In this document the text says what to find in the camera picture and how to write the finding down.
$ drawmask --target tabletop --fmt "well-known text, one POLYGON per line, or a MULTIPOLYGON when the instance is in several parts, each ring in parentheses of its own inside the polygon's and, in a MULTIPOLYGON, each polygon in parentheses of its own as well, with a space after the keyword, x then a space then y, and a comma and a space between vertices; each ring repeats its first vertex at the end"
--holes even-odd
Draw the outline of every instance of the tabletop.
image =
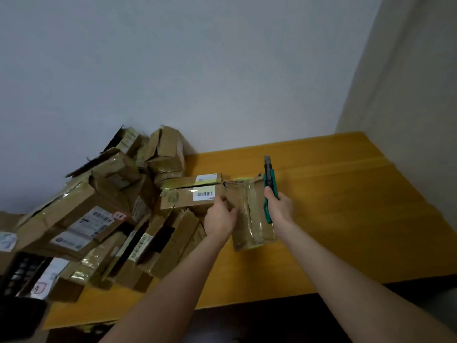
MULTIPOLYGON (((455 232, 361 132, 188 155, 186 172, 250 177, 264 171, 264 155, 301 228, 369 277, 457 273, 455 232)), ((197 309, 314 292, 283 243, 235 253, 229 240, 197 309)), ((119 319, 142 295, 116 284, 86 287, 76 303, 54 303, 43 329, 119 319)))

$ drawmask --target person's left hand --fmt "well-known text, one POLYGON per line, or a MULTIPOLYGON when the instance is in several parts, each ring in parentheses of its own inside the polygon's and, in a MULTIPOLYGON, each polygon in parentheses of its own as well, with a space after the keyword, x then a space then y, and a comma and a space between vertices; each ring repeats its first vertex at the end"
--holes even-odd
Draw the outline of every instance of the person's left hand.
POLYGON ((205 217, 205 231, 207 236, 220 237, 225 243, 235 228, 238 207, 229 211, 224 201, 225 197, 214 197, 214 204, 205 217))

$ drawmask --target person's left arm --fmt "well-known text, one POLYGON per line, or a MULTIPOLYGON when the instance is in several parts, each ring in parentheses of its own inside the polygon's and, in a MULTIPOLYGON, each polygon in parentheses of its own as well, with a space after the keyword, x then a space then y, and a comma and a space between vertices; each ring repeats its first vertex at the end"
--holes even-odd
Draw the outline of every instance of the person's left arm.
POLYGON ((220 197, 205 217, 207 236, 186 259, 149 290, 100 343, 177 342, 184 334, 209 272, 232 233, 238 209, 220 197))

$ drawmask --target hand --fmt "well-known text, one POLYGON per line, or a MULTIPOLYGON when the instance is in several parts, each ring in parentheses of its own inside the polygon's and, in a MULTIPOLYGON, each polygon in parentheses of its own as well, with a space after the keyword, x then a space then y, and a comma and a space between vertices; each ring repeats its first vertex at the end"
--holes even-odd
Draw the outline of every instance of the hand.
POLYGON ((214 198, 214 204, 208 209, 205 217, 205 231, 208 236, 221 237, 225 243, 235 228, 238 207, 229 211, 224 201, 225 197, 214 198))
POLYGON ((268 199, 268 210, 275 227, 282 228, 284 223, 293 222, 292 200, 282 192, 278 193, 279 200, 275 197, 270 187, 265 187, 265 197, 268 199))

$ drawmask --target person's right hand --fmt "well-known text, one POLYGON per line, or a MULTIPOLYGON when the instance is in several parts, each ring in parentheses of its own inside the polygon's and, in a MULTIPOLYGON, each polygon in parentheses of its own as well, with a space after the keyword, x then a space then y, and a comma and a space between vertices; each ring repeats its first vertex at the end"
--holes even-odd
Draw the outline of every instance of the person's right hand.
POLYGON ((293 222, 292 200, 282 192, 278 193, 279 200, 275 197, 270 187, 265 187, 265 197, 268 199, 268 210, 275 227, 282 228, 285 223, 293 222))

